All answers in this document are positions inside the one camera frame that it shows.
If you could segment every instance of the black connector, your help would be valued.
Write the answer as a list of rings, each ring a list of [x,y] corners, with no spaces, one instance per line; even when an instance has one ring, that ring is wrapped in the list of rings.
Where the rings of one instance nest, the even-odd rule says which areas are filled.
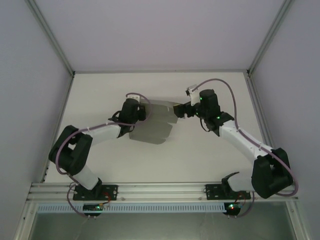
[[[238,216],[241,208],[241,203],[224,203],[224,209],[226,212],[223,212],[223,214],[227,216]]]
[[[104,206],[102,204],[84,204],[82,207],[83,213],[86,216],[99,216],[104,210]]]

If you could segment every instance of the gray wall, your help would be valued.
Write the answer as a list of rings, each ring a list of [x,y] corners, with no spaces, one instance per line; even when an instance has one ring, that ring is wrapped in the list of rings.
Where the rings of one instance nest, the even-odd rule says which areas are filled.
[[[23,0],[0,1],[0,239],[40,180],[70,77]]]
[[[276,146],[287,150],[314,239],[319,228],[320,1],[297,0],[253,79]]]

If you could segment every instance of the robotic arm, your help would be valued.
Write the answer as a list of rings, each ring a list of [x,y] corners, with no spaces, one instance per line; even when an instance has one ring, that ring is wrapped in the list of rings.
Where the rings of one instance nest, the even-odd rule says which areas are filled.
[[[72,125],[67,126],[52,147],[49,160],[57,164],[58,159],[57,169],[63,169],[80,184],[76,191],[84,196],[83,200],[104,199],[102,181],[86,165],[91,146],[120,138],[131,132],[137,121],[145,119],[146,109],[140,104],[140,97],[128,95],[122,109],[109,118],[108,123],[84,129],[86,133]]]
[[[222,179],[222,189],[226,195],[255,191],[267,199],[293,183],[292,175],[273,158],[275,155],[290,168],[287,153],[281,148],[273,149],[259,142],[239,128],[230,114],[221,111],[213,89],[198,92],[196,86],[191,86],[186,93],[191,99],[185,104],[175,105],[175,115],[178,118],[184,118],[185,115],[188,118],[197,116],[202,127],[202,122],[205,123],[207,132],[214,132],[227,140],[253,165],[253,170],[234,172]]]

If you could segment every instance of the cable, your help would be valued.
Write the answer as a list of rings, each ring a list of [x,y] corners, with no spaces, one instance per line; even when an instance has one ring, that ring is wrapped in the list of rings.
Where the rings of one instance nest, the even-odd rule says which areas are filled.
[[[239,197],[242,196],[244,199],[244,203],[242,204],[242,207],[246,204],[246,196],[244,194],[242,194],[241,192],[238,193],[238,196],[236,197],[236,200],[234,201],[234,203],[236,204],[237,201],[239,200]]]
[[[238,219],[238,218],[242,218],[242,217],[248,215],[248,213],[250,213],[252,208],[254,207],[254,204],[255,204],[255,192],[253,191],[252,192],[252,202],[251,202],[249,208],[244,213],[242,213],[242,214],[240,214],[238,216],[230,216],[230,217],[232,217],[234,219]]]
[[[68,174],[67,172],[63,172],[61,171],[60,167],[59,167],[59,158],[60,158],[60,154],[61,154],[61,151],[62,149],[65,147],[65,145],[70,141],[70,139],[74,138],[77,134],[79,133],[84,133],[84,132],[87,132],[87,131],[92,131],[92,130],[96,130],[96,129],[99,129],[99,128],[103,128],[105,126],[109,126],[109,125],[124,125],[124,126],[132,126],[132,127],[135,127],[137,125],[140,125],[144,122],[146,122],[150,115],[152,114],[152,105],[151,105],[151,102],[148,98],[146,98],[145,96],[143,96],[142,94],[140,93],[136,93],[136,92],[129,92],[127,93],[125,96],[127,97],[128,95],[138,95],[142,98],[144,98],[147,103],[149,104],[150,106],[150,112],[148,114],[148,116],[145,118],[145,120],[143,121],[140,121],[140,122],[137,122],[137,123],[134,123],[134,124],[129,124],[129,123],[121,123],[121,122],[109,122],[109,123],[103,123],[103,124],[100,124],[100,125],[97,125],[97,126],[92,126],[92,127],[88,127],[88,128],[83,128],[83,129],[79,129],[78,131],[75,131],[74,133],[70,134],[64,141],[63,143],[61,144],[61,146],[59,147],[58,149],[58,152],[56,153],[56,156],[55,156],[55,168],[56,170],[58,171],[59,174],[61,175],[68,175],[69,178],[71,178],[74,182],[78,183],[77,180],[75,180],[70,174]]]
[[[197,85],[192,91],[195,91],[197,90],[199,87],[201,87],[202,85],[208,83],[208,82],[212,82],[212,81],[218,81],[218,82],[222,82],[224,83],[230,93],[231,93],[231,96],[232,96],[232,100],[233,100],[233,107],[234,107],[234,123],[235,123],[235,127],[236,129],[238,130],[238,132],[245,138],[247,139],[250,143],[252,143],[253,145],[255,145],[256,147],[260,148],[261,150],[263,150],[265,153],[269,154],[271,157],[273,157],[275,160],[277,160],[291,175],[291,177],[293,178],[293,181],[294,181],[294,190],[293,192],[291,193],[288,193],[288,194],[284,194],[284,193],[276,193],[276,195],[278,196],[282,196],[282,197],[292,197],[294,196],[297,192],[298,192],[298,189],[299,189],[299,183],[297,181],[297,178],[296,176],[294,175],[294,173],[291,171],[291,169],[278,157],[276,156],[275,154],[273,154],[271,151],[269,151],[268,149],[264,148],[263,146],[260,146],[260,144],[258,144],[257,142],[255,142],[254,140],[252,140],[249,136],[247,136],[241,129],[239,129],[239,124],[238,124],[238,118],[237,118],[237,104],[236,104],[236,98],[235,98],[235,95],[234,95],[234,92],[232,91],[230,85],[222,80],[222,79],[219,79],[219,78],[212,78],[212,79],[208,79],[208,80],[205,80],[203,81],[202,83],[200,83],[199,85]]]
[[[200,125],[201,125],[202,129],[203,129],[205,132],[207,132],[207,133],[210,132],[210,130],[206,130],[206,129],[204,128],[204,125],[203,125],[203,123],[202,123],[202,119],[201,119],[201,118],[200,118]]]
[[[66,193],[66,200],[68,202],[68,204],[70,205],[70,207],[72,208],[73,211],[75,211],[76,214],[80,215],[81,217],[83,218],[87,218],[87,219],[93,219],[95,218],[94,216],[90,216],[90,215],[85,215],[83,212],[79,212],[71,203],[70,201],[70,198],[69,198],[69,195],[70,195],[70,192],[72,190],[73,187],[75,187],[77,184],[75,182],[72,182],[70,183],[70,186],[69,186],[69,190],[68,192]]]
[[[103,194],[108,197],[108,201],[102,203],[101,205],[109,204],[108,207],[110,207],[110,202],[111,202],[110,194],[107,193],[106,191],[104,191]]]

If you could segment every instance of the white wall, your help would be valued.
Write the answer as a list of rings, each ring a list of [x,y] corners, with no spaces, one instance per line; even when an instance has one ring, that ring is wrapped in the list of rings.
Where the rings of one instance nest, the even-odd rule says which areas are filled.
[[[319,228],[320,1],[297,0],[254,75],[276,146],[286,149],[314,239]]]
[[[37,0],[75,71],[247,69],[283,0]]]
[[[0,239],[38,182],[70,77],[22,0],[0,1]]]

